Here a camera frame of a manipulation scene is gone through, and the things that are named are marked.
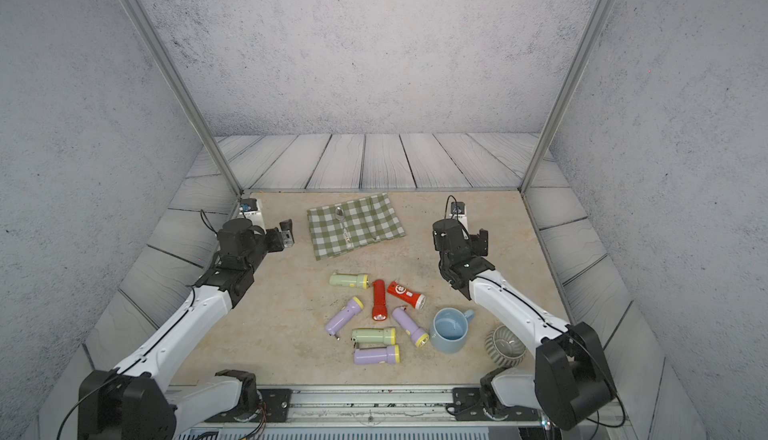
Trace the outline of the green flashlight top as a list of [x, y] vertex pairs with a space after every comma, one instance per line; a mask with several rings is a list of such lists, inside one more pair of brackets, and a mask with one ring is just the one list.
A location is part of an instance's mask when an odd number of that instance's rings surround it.
[[330, 276], [329, 284], [336, 287], [368, 289], [370, 286], [370, 280], [367, 274], [335, 273]]

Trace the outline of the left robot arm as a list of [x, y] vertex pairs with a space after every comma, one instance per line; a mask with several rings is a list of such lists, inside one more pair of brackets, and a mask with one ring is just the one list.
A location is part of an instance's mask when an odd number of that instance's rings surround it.
[[172, 439], [217, 416], [265, 424], [267, 405], [250, 372], [225, 369], [197, 386], [170, 387], [199, 342], [243, 299], [264, 258], [293, 246], [293, 223], [263, 229], [235, 218], [217, 239], [212, 266], [179, 309], [114, 368], [95, 370], [82, 381], [69, 411], [77, 418], [78, 438]]

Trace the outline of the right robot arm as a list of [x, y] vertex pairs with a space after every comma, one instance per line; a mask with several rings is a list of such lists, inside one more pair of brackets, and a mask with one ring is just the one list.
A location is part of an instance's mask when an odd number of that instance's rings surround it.
[[525, 407], [542, 412], [554, 426], [570, 430], [620, 399], [596, 331], [569, 324], [515, 289], [486, 260], [488, 232], [470, 234], [457, 219], [433, 224], [439, 271], [450, 286], [493, 314], [534, 358], [531, 376], [496, 370], [481, 380], [486, 415]]

